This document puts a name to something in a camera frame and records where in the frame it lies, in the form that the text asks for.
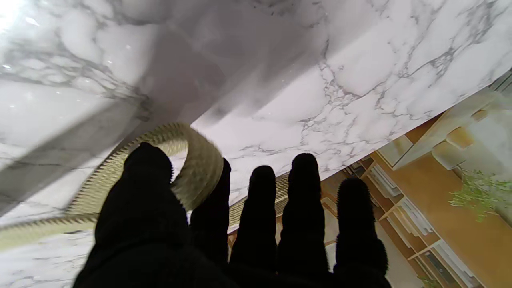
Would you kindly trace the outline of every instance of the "marble countertop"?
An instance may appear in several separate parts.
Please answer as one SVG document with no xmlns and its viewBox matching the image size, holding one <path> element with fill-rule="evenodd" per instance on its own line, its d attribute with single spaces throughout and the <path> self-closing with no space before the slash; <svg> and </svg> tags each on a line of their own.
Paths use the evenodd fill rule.
<svg viewBox="0 0 512 288">
<path fill-rule="evenodd" d="M 301 152 L 325 178 L 512 66 L 509 0 L 143 3 L 0 4 L 0 225 L 60 215 L 112 149 L 172 121 L 229 160 L 231 203 Z M 69 286 L 91 245 L 0 253 L 0 284 Z"/>
</svg>

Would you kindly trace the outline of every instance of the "green plant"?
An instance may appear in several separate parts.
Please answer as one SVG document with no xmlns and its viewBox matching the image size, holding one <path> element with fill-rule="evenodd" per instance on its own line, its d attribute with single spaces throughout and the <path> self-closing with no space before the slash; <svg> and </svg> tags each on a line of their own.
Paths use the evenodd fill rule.
<svg viewBox="0 0 512 288">
<path fill-rule="evenodd" d="M 423 288 L 442 288 L 441 284 L 437 280 L 432 280 L 428 277 L 418 277 L 423 282 Z"/>
<path fill-rule="evenodd" d="M 450 205 L 473 209 L 477 221 L 482 222 L 488 213 L 494 213 L 496 204 L 508 204 L 505 195 L 512 193 L 512 181 L 497 181 L 482 171 L 462 171 L 462 189 L 452 193 Z"/>
</svg>

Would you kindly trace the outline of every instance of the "finger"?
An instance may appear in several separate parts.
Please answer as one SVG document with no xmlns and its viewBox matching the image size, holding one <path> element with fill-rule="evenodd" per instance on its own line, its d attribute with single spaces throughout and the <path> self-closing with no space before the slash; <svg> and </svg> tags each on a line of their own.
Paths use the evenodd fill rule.
<svg viewBox="0 0 512 288">
<path fill-rule="evenodd" d="M 319 279 L 329 269 L 324 247 L 325 215 L 320 202 L 318 164 L 311 154 L 300 154 L 288 176 L 288 203 L 278 246 L 278 272 Z"/>
<path fill-rule="evenodd" d="M 275 174 L 270 166 L 252 172 L 231 264 L 275 272 Z"/>
<path fill-rule="evenodd" d="M 158 178 L 169 182 L 173 166 L 169 157 L 158 147 L 142 142 L 124 162 L 124 173 L 144 174 L 151 179 Z"/>
<path fill-rule="evenodd" d="M 288 176 L 288 184 L 290 200 L 320 200 L 320 175 L 315 156 L 303 153 L 295 157 Z"/>
<path fill-rule="evenodd" d="M 388 269 L 386 249 L 377 238 L 370 192 L 361 179 L 348 178 L 340 184 L 337 210 L 335 273 L 347 264 L 359 264 L 384 275 Z"/>
<path fill-rule="evenodd" d="M 259 166 L 252 171 L 249 179 L 248 199 L 263 205 L 274 205 L 275 173 L 270 166 Z"/>
<path fill-rule="evenodd" d="M 221 178 L 212 193 L 192 211 L 190 229 L 194 246 L 212 262 L 227 264 L 229 181 L 231 166 L 224 159 Z"/>
</svg>

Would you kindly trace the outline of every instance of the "gloved hand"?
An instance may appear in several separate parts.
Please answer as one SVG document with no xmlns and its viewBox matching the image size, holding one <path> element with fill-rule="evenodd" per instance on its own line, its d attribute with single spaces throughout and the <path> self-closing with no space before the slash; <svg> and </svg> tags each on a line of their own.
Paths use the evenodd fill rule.
<svg viewBox="0 0 512 288">
<path fill-rule="evenodd" d="M 313 155 L 300 154 L 293 160 L 288 183 L 281 242 L 276 246 L 275 175 L 269 166 L 253 171 L 230 265 L 277 272 L 281 277 L 305 280 L 304 286 L 390 287 L 384 277 L 386 250 L 375 233 L 366 184 L 349 178 L 339 186 L 336 266 L 330 274 L 320 177 Z"/>
</svg>

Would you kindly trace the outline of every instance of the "white object on shelf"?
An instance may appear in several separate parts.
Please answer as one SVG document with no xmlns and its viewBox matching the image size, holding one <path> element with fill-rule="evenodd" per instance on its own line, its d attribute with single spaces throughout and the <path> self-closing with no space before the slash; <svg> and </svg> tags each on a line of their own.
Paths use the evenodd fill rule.
<svg viewBox="0 0 512 288">
<path fill-rule="evenodd" d="M 444 240 L 438 242 L 434 249 L 441 255 L 444 261 L 455 271 L 455 273 L 462 279 L 462 282 L 467 287 L 477 287 L 480 283 L 474 278 L 475 275 L 471 270 L 460 260 L 460 258 L 453 252 Z"/>
<path fill-rule="evenodd" d="M 414 229 L 413 225 L 409 222 L 409 220 L 407 220 L 407 218 L 402 213 L 402 211 L 400 209 L 396 209 L 396 210 L 398 211 L 398 213 L 401 216 L 401 218 L 398 218 L 398 219 L 402 219 L 404 221 L 404 223 L 405 223 L 404 226 L 407 225 L 409 227 L 409 229 L 412 231 L 410 233 L 412 233 L 415 237 L 418 237 L 419 236 L 418 232 L 416 231 L 416 229 Z"/>
<path fill-rule="evenodd" d="M 396 183 L 391 180 L 391 178 L 384 172 L 384 170 L 376 164 L 371 170 L 371 175 L 373 178 L 380 184 L 382 188 L 384 188 L 391 197 L 395 197 L 402 193 L 402 190 L 396 185 Z"/>
<path fill-rule="evenodd" d="M 402 239 L 402 241 L 406 244 L 407 247 L 409 248 L 412 248 L 411 244 L 409 243 L 409 241 L 407 241 L 407 239 L 405 238 L 405 236 L 402 234 L 402 232 L 398 229 L 398 227 L 396 226 L 395 222 L 393 222 L 393 220 L 391 220 L 391 218 L 387 218 L 389 224 L 391 224 L 391 227 L 393 227 L 393 229 L 396 231 L 396 233 L 398 234 L 398 236 L 400 236 L 400 239 Z"/>
<path fill-rule="evenodd" d="M 411 220 L 414 222 L 414 225 L 420 229 L 423 235 L 427 235 L 434 231 L 434 228 L 430 225 L 425 216 L 423 216 L 423 214 L 409 199 L 404 199 L 400 206 L 405 210 L 407 215 L 409 215 Z"/>
</svg>

